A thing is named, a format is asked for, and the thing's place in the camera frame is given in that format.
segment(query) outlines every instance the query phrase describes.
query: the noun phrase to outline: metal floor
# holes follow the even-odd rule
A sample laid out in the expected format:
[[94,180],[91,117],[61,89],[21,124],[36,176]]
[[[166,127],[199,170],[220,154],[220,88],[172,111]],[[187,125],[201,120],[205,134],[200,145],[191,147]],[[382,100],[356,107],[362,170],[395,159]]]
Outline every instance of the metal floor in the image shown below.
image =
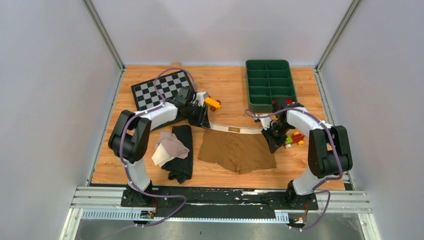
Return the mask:
[[[314,223],[317,213],[308,214]],[[114,231],[133,225],[126,220],[82,220],[80,236],[76,240],[102,240]],[[146,228],[130,228],[111,236],[108,240],[364,240],[361,223],[354,213],[328,213],[314,229],[297,232],[277,223],[220,223],[168,221]]]

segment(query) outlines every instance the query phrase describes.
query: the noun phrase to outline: white wall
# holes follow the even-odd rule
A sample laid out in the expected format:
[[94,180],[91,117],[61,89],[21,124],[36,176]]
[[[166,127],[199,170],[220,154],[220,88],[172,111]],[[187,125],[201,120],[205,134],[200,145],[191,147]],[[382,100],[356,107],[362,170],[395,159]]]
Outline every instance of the white wall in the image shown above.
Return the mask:
[[125,64],[315,65],[351,0],[93,0]]
[[364,0],[322,73],[383,240],[423,239],[424,2]]
[[59,238],[118,78],[80,0],[0,0],[0,239]]

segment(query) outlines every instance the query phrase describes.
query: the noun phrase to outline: metal frame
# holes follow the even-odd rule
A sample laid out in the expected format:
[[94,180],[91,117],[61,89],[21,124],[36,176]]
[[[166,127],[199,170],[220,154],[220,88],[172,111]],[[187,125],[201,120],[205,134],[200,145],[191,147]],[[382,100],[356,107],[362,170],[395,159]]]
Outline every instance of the metal frame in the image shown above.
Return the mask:
[[104,40],[104,43],[106,44],[107,48],[110,51],[110,54],[112,55],[113,59],[115,60],[116,65],[119,67],[119,69],[121,71],[123,71],[125,69],[125,65],[122,62],[114,44],[112,43],[112,40],[109,37],[105,26],[103,25],[102,21],[100,20],[99,14],[97,13],[96,8],[93,5],[93,2],[91,0],[82,0],[82,3],[84,3],[84,6],[87,9],[87,12],[90,14],[98,32],[100,33],[101,37]]
[[113,98],[112,98],[111,103],[110,103],[109,113],[107,114],[106,124],[104,125],[103,133],[102,133],[101,139],[100,139],[100,143],[99,143],[98,148],[97,148],[97,153],[95,154],[93,167],[91,169],[90,175],[87,177],[86,186],[88,186],[92,182],[93,174],[94,174],[94,171],[96,169],[97,162],[99,160],[99,155],[100,155],[100,152],[102,150],[103,142],[105,141],[106,133],[108,132],[108,126],[109,126],[109,123],[111,122],[112,113],[114,112],[115,104],[117,103],[118,94],[119,94],[121,86],[122,86],[122,81],[124,80],[125,71],[126,71],[125,68],[121,70],[119,80],[116,83],[115,92],[114,92]]
[[315,67],[318,72],[323,68],[324,64],[327,61],[327,58],[329,57],[330,53],[333,51],[334,46],[336,45],[340,36],[345,31],[346,26],[348,25],[352,16],[355,14],[355,12],[358,9],[358,6],[360,5],[361,2],[362,2],[362,0],[353,0],[350,3],[349,8],[347,9],[346,13],[344,14],[343,19],[341,20],[340,24],[337,27],[337,30],[335,31],[333,37],[331,38],[331,40],[328,43],[324,53],[322,54],[321,58],[319,59],[318,64]]
[[[103,26],[95,7],[91,0],[82,0],[84,5],[87,8],[87,11],[90,13],[98,31],[103,37],[105,44],[107,45],[110,53],[112,54],[116,64],[121,69],[121,76],[118,81],[114,98],[112,100],[112,107],[109,112],[108,121],[106,123],[105,129],[107,129],[107,124],[109,124],[110,116],[112,114],[112,109],[116,102],[117,95],[119,93],[121,83],[124,76],[125,65],[121,61],[118,52],[112,44],[109,35],[106,32],[105,27]],[[331,124],[336,123],[334,118],[334,112],[331,108],[331,103],[329,102],[326,95],[326,88],[323,84],[323,76],[321,75],[321,69],[326,63],[329,55],[331,54],[333,48],[335,47],[340,36],[344,32],[347,24],[354,15],[355,11],[358,9],[361,0],[353,0],[346,11],[346,14],[343,17],[340,25],[338,26],[334,36],[326,47],[323,55],[321,56],[318,64],[315,67],[315,79],[318,85],[318,90],[321,96],[323,108],[327,121]],[[100,153],[101,146],[105,138],[106,130],[103,132],[103,136],[99,145],[99,149],[96,156],[96,161],[98,159],[98,154]],[[351,183],[349,176],[343,176],[343,182]],[[152,210],[149,207],[121,207],[121,197],[123,194],[123,187],[78,187],[74,194],[66,222],[63,226],[63,230],[60,236],[61,240],[73,240],[77,234],[78,226],[81,219],[110,219],[110,220],[135,220],[138,217],[138,213],[142,210]],[[256,194],[257,192],[283,192],[285,190],[270,190],[270,189],[257,189],[255,191],[245,192],[245,194]],[[323,208],[327,201],[327,196],[325,194],[317,196],[318,206],[320,210]],[[284,223],[288,214],[291,213],[300,213],[302,210],[277,210],[275,211],[274,219],[238,219],[238,218],[225,218],[225,219],[216,219],[216,218],[180,218],[172,217],[169,221],[178,221],[178,222],[226,222],[226,223]],[[331,200],[328,206],[328,213],[355,213],[358,215],[358,218],[361,222],[362,232],[366,240],[381,240],[379,231],[376,227],[376,222],[374,220],[374,215],[368,201],[367,195],[364,191],[331,191]]]

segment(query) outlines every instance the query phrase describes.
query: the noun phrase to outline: fabric pile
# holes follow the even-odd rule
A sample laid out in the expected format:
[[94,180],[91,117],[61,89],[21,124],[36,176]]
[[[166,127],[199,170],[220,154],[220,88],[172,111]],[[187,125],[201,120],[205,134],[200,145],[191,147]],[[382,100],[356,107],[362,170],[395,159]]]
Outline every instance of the fabric pile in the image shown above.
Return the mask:
[[193,176],[193,135],[189,125],[173,126],[161,132],[152,156],[155,165],[170,171],[168,179],[180,184]]

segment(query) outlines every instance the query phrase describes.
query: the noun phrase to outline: green storage tray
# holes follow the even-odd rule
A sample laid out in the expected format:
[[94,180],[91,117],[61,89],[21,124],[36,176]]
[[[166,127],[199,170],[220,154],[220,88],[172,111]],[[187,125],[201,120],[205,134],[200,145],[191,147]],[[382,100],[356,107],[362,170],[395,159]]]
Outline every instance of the green storage tray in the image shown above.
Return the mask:
[[246,79],[249,109],[255,113],[271,113],[273,100],[277,98],[298,101],[286,60],[247,60]]

